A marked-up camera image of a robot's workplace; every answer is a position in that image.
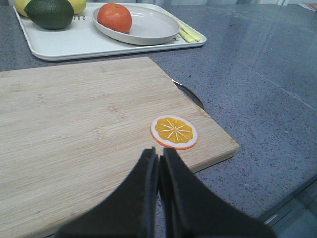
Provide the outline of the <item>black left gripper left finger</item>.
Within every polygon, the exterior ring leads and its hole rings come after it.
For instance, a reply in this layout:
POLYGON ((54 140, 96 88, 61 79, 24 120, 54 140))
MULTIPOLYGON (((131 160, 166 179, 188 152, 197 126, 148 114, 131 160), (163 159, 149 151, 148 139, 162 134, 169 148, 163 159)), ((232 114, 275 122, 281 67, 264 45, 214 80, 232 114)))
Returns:
POLYGON ((145 149, 137 164, 102 203, 63 225, 57 238, 154 237, 159 158, 145 149))

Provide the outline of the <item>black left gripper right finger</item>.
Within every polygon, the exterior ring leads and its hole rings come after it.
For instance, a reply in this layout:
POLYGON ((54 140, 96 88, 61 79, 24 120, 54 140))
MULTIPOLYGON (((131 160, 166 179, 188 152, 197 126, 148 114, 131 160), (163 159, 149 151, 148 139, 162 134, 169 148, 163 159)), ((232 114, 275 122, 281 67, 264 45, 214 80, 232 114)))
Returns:
POLYGON ((173 148, 164 148, 159 160, 159 192, 168 238, 276 237, 267 225, 211 192, 173 148))

